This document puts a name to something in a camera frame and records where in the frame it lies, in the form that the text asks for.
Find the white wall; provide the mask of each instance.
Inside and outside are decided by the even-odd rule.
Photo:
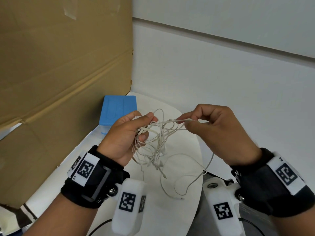
[[[231,107],[254,141],[288,159],[315,191],[313,63],[139,21],[134,49],[132,91],[181,112],[198,103]],[[205,144],[202,152],[210,158]],[[231,178],[217,157],[210,172]]]
[[[133,0],[133,16],[315,57],[315,0]]]

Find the hand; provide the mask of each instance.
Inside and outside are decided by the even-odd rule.
[[[138,129],[149,125],[152,121],[157,121],[157,118],[152,112],[132,120],[135,116],[142,115],[138,111],[134,111],[118,119],[97,148],[99,153],[114,160],[123,167],[126,166],[133,157],[132,143],[134,142],[135,136],[138,134]],[[139,136],[139,140],[144,142],[148,136],[148,132],[143,133]]]
[[[229,107],[198,104],[194,111],[181,115],[191,133],[200,136],[211,151],[230,166],[250,165],[261,157],[261,150],[247,135]],[[207,120],[199,123],[198,119]]]

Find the gray floor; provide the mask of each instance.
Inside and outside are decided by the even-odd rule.
[[[211,178],[209,175],[204,175],[204,181]],[[273,224],[270,222],[269,217],[256,210],[240,204],[240,214],[256,226],[258,226],[266,236],[278,236]],[[218,232],[212,226],[212,215],[202,191],[199,206],[196,212],[195,219],[193,220],[187,236],[217,236]],[[261,236],[261,234],[252,225],[244,222],[244,229],[246,236]]]

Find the plastic container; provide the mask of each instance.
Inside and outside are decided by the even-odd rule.
[[[101,133],[106,135],[117,119],[136,110],[136,96],[106,95],[100,114]]]

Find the tangled white cable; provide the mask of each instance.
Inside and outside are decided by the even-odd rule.
[[[177,197],[173,197],[170,196],[164,189],[163,185],[162,185],[162,176],[166,179],[166,175],[163,173],[163,170],[161,169],[161,167],[163,167],[162,162],[160,161],[160,157],[161,155],[166,154],[166,150],[165,150],[165,143],[168,139],[169,136],[171,136],[172,134],[174,134],[177,131],[180,130],[185,130],[185,129],[181,129],[183,127],[183,124],[180,126],[180,124],[178,123],[179,121],[191,121],[192,119],[183,119],[183,120],[176,120],[176,119],[169,119],[167,121],[164,121],[164,112],[162,109],[157,109],[156,111],[161,110],[163,113],[163,120],[162,122],[160,122],[159,120],[157,122],[153,121],[149,124],[149,126],[147,127],[140,127],[140,129],[138,129],[138,134],[135,137],[134,143],[132,145],[132,152],[133,152],[133,160],[139,164],[141,166],[141,172],[143,174],[143,179],[144,179],[144,170],[143,170],[143,166],[150,166],[151,164],[153,166],[155,166],[155,168],[157,170],[159,170],[161,172],[161,179],[160,179],[160,183],[161,183],[161,187],[163,189],[163,191],[165,192],[165,194],[167,194],[169,197],[171,198],[175,198],[175,199],[183,199],[183,198],[177,198]],[[167,123],[173,123],[171,128],[166,128],[166,124]],[[160,128],[160,132],[157,132],[155,130],[152,129],[153,126],[159,127]],[[156,136],[151,139],[151,140],[146,140],[145,142],[141,142],[139,140],[139,136],[145,132],[152,132],[154,134],[156,134]],[[171,155],[164,164],[167,163],[167,161],[175,155]],[[198,165],[200,165],[201,167],[203,167],[201,164],[199,164],[194,158],[192,158],[191,156],[187,155],[187,154],[182,154],[185,156],[190,157],[191,159],[193,159]],[[197,178],[191,182],[187,189],[185,194],[179,194],[176,189],[175,189],[175,184],[174,184],[174,190],[177,194],[184,196],[187,194],[188,188],[191,186],[192,183],[194,183],[202,174],[204,174],[206,172],[206,169],[208,168],[208,166],[210,165],[211,161],[209,162],[209,164],[207,165],[207,167],[202,171],[202,173],[199,176],[196,176]]]

